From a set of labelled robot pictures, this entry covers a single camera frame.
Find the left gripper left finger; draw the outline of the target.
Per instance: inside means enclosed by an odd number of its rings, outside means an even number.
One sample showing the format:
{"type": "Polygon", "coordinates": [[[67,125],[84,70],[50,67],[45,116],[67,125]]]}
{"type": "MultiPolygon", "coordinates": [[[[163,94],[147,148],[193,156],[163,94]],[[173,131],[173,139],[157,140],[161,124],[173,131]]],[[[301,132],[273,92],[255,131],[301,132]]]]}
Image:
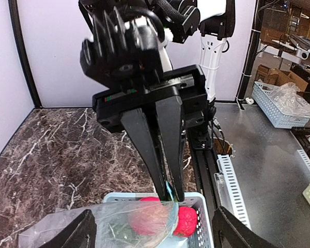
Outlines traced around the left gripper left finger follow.
{"type": "Polygon", "coordinates": [[[65,248],[96,246],[97,225],[90,209],[84,210],[53,239],[40,247],[65,248]]]}

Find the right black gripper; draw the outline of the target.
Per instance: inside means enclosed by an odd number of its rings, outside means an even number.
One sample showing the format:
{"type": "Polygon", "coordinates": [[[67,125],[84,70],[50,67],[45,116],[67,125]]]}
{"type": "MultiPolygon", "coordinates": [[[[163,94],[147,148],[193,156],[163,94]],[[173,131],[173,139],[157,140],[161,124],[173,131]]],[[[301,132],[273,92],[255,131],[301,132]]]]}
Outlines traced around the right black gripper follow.
{"type": "Polygon", "coordinates": [[[107,90],[92,97],[92,110],[101,126],[111,133],[126,130],[147,166],[160,200],[167,200],[161,153],[156,147],[147,117],[141,108],[154,113],[152,108],[156,103],[158,126],[169,174],[177,201],[182,202],[182,109],[186,115],[206,111],[205,80],[201,66],[191,65],[164,73],[163,81],[149,93],[137,93],[133,89],[128,90],[127,94],[107,90]]]}

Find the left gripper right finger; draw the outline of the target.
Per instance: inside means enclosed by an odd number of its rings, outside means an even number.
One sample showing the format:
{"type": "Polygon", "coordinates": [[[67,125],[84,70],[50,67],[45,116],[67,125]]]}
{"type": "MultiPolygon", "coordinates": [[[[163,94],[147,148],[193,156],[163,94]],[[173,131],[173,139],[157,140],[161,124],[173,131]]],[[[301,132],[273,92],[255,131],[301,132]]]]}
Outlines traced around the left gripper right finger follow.
{"type": "Polygon", "coordinates": [[[231,247],[276,247],[252,232],[223,206],[216,209],[211,222],[214,247],[223,247],[222,238],[231,247]]]}

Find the clear zip top bag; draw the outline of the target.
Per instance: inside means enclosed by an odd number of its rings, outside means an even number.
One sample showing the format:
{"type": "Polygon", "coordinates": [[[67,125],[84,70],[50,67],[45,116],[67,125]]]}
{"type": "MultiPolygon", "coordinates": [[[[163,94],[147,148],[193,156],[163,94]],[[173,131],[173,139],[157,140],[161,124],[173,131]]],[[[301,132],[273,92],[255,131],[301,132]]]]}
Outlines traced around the clear zip top bag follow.
{"type": "Polygon", "coordinates": [[[140,199],[114,200],[108,203],[63,210],[46,215],[39,222],[19,234],[19,247],[40,247],[53,239],[84,210],[90,209],[97,225],[95,247],[159,247],[172,236],[178,223],[178,203],[170,184],[166,185],[170,206],[166,229],[155,235],[139,235],[130,226],[128,213],[137,209],[140,199]]]}

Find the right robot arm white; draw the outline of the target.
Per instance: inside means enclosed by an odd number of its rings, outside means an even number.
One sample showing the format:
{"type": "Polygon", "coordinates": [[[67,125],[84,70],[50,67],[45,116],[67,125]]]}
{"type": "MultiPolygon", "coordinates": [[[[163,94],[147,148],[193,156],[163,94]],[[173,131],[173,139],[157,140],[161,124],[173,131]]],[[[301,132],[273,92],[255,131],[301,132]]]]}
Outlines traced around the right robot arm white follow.
{"type": "Polygon", "coordinates": [[[215,77],[235,29],[234,1],[79,1],[92,33],[84,74],[107,90],[98,123],[125,131],[160,200],[184,200],[182,160],[213,146],[215,77]]]}

